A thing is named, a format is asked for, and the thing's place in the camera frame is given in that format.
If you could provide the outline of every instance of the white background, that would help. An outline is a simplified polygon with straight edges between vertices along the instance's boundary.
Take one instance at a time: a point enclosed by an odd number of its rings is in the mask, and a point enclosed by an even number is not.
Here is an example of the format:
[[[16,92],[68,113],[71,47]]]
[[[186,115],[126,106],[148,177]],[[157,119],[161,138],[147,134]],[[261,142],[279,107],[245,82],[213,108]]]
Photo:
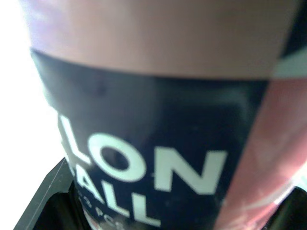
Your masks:
[[[0,30],[0,229],[12,230],[64,154],[17,0],[0,3]]]

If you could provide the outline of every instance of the lettering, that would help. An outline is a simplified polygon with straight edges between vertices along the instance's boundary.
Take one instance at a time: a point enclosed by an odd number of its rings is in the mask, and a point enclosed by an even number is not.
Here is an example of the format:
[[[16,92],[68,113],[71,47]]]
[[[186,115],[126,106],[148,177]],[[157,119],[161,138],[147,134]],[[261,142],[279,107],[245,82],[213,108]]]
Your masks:
[[[90,191],[93,196],[99,200],[102,204],[105,203],[105,201],[102,199],[101,195],[97,191],[97,188],[95,187],[92,179],[87,174],[86,170],[82,168],[80,165],[76,164],[76,177],[77,177],[77,183],[82,187]]]
[[[98,167],[117,180],[135,182],[145,176],[146,164],[143,157],[136,148],[120,138],[104,133],[93,134],[88,140],[88,148]],[[109,165],[102,157],[103,148],[111,148],[121,153],[129,163],[128,168],[119,170]]]
[[[226,151],[208,151],[199,176],[176,149],[156,147],[154,153],[156,190],[171,192],[173,173],[176,173],[199,195],[215,193],[227,156]]]

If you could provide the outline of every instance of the cylindrical container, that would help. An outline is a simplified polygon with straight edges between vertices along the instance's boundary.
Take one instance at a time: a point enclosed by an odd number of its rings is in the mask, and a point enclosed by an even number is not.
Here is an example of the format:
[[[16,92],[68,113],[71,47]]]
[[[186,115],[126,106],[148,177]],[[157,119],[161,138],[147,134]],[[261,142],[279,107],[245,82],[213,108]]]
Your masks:
[[[307,158],[306,4],[21,4],[92,229],[262,228]]]

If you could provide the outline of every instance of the navy blue label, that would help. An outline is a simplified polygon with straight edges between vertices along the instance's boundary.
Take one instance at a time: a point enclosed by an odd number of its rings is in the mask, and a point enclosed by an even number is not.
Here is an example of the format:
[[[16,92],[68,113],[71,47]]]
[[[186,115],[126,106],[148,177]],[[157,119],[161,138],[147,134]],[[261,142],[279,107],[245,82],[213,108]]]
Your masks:
[[[103,229],[211,229],[266,81],[142,76],[32,53]]]

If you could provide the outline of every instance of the pink surface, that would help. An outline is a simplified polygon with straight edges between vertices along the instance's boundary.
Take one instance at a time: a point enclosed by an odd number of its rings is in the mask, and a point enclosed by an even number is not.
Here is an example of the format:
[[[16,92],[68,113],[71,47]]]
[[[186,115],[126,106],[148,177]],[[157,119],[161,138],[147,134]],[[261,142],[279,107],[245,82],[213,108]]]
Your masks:
[[[306,101],[307,80],[270,83],[215,229],[258,230],[291,191],[307,159]]]

